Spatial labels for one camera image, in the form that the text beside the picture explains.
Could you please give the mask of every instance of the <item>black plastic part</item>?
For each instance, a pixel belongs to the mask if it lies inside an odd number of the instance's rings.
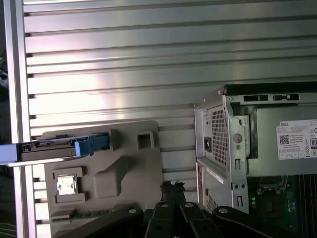
[[[59,238],[99,238],[99,237],[128,237],[137,229],[137,224],[143,221],[143,211],[136,206],[124,207],[112,213],[99,217],[76,229],[68,231]]]
[[[268,95],[250,95],[243,96],[245,102],[268,101]]]
[[[227,213],[221,213],[221,209],[225,209]],[[213,220],[223,227],[233,227],[231,236],[239,231],[244,237],[288,237],[299,238],[300,235],[283,229],[277,225],[263,221],[262,219],[248,215],[231,207],[221,206],[213,210]]]
[[[187,237],[195,238],[223,238],[217,225],[212,219],[206,218],[203,211],[195,203],[183,203],[180,206],[188,229]]]
[[[288,94],[317,92],[317,82],[226,84],[215,91],[222,95]]]
[[[155,205],[145,238],[173,237],[174,204],[159,202]]]

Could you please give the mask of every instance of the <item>metal slot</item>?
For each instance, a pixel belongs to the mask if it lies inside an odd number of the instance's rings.
[[[243,96],[245,102],[268,101],[268,95],[250,95]]]
[[[235,169],[241,170],[241,160],[240,159],[235,160]]]
[[[237,197],[237,203],[238,203],[238,207],[243,207],[243,197],[242,196]]]

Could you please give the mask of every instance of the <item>rectangular hole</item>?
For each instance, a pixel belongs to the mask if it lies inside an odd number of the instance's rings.
[[[151,148],[151,137],[150,134],[138,135],[138,142],[140,149]]]
[[[299,100],[299,94],[287,94],[286,95],[287,101],[298,101]]]
[[[242,199],[242,196],[238,196],[238,197],[237,197],[237,203],[238,203],[238,207],[243,207],[243,199]]]
[[[249,95],[243,96],[245,102],[268,101],[268,95]]]

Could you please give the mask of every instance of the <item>white label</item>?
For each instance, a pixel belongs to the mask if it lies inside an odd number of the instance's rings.
[[[215,174],[213,171],[211,171],[209,168],[207,168],[207,172],[208,172],[211,176],[213,176],[216,180],[218,180],[220,183],[223,184],[223,179],[222,179],[220,176],[216,175],[216,174]]]
[[[317,158],[317,120],[282,121],[276,133],[279,160]]]

